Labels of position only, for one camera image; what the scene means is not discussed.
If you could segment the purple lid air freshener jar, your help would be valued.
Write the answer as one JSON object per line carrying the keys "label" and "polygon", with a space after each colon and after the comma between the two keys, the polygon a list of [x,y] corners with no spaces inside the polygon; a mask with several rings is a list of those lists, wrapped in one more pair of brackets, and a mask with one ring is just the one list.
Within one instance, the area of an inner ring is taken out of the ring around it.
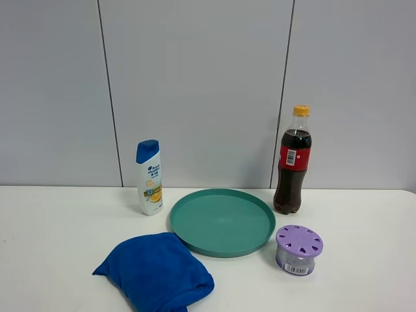
{"label": "purple lid air freshener jar", "polygon": [[307,276],[315,269],[315,258],[323,251],[323,240],[304,226],[286,225],[276,232],[276,263],[293,276]]}

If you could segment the white blue shampoo bottle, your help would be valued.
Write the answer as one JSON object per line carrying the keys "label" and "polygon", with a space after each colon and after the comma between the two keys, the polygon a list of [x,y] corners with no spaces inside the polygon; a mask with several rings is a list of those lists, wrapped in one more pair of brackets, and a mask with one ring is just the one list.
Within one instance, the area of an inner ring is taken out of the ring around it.
{"label": "white blue shampoo bottle", "polygon": [[136,188],[140,209],[145,215],[152,216],[163,209],[159,141],[139,142],[136,150]]}

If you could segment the teal round plastic plate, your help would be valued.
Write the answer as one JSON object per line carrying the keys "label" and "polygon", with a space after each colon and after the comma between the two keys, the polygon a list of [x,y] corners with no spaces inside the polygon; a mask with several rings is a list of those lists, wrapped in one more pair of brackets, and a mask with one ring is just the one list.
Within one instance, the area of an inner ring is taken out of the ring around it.
{"label": "teal round plastic plate", "polygon": [[170,211],[170,228],[191,251],[217,258],[249,255],[272,236],[276,217],[259,198],[226,188],[186,195]]}

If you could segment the cola bottle with yellow cap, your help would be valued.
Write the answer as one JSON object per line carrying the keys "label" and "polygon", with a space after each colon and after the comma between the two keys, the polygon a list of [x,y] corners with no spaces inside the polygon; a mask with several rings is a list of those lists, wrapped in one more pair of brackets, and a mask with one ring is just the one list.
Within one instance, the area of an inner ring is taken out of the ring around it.
{"label": "cola bottle with yellow cap", "polygon": [[312,146],[307,128],[309,111],[308,106],[294,106],[292,123],[281,138],[274,208],[283,215],[296,213],[301,206],[302,184]]}

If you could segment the blue folded towel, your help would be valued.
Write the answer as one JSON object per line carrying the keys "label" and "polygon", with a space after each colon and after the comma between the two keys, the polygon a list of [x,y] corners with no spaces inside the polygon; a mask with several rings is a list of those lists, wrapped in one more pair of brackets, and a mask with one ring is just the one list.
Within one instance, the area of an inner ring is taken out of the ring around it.
{"label": "blue folded towel", "polygon": [[172,232],[119,243],[93,274],[111,280],[137,311],[186,311],[215,287],[212,275]]}

